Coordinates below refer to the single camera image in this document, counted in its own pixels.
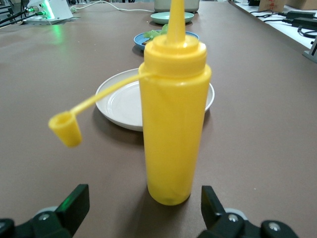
yellow squeeze bottle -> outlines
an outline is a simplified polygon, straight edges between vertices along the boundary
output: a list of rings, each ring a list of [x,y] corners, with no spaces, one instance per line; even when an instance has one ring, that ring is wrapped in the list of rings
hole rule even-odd
[[[206,46],[185,35],[184,0],[172,0],[167,35],[147,43],[139,67],[148,190],[164,205],[191,193],[211,69]]]

white container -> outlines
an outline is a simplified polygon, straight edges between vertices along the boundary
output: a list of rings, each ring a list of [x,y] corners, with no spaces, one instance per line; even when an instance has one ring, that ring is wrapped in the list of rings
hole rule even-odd
[[[157,12],[169,11],[171,0],[154,0],[154,10]],[[185,0],[185,11],[196,12],[199,9],[200,0]]]

white device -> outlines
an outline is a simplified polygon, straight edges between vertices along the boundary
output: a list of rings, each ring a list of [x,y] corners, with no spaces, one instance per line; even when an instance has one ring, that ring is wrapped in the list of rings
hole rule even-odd
[[[53,25],[73,17],[67,0],[30,0],[27,9],[29,14],[43,12],[25,20],[28,24]]]
[[[185,0],[185,11],[196,12],[199,9],[200,0]],[[169,11],[171,0],[154,0],[154,10],[157,12]]]

food on plate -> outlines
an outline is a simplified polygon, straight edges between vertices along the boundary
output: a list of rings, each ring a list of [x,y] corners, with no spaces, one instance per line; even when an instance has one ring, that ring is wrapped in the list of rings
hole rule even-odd
[[[152,41],[156,36],[167,34],[168,24],[163,25],[161,30],[147,31],[143,34],[144,38],[148,38],[142,45],[146,45],[148,42]]]

nozzle cap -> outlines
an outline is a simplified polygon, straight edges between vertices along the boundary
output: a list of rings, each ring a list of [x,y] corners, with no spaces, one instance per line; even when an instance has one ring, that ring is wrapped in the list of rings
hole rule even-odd
[[[55,115],[49,121],[49,128],[68,147],[77,146],[82,141],[74,113],[63,112]]]

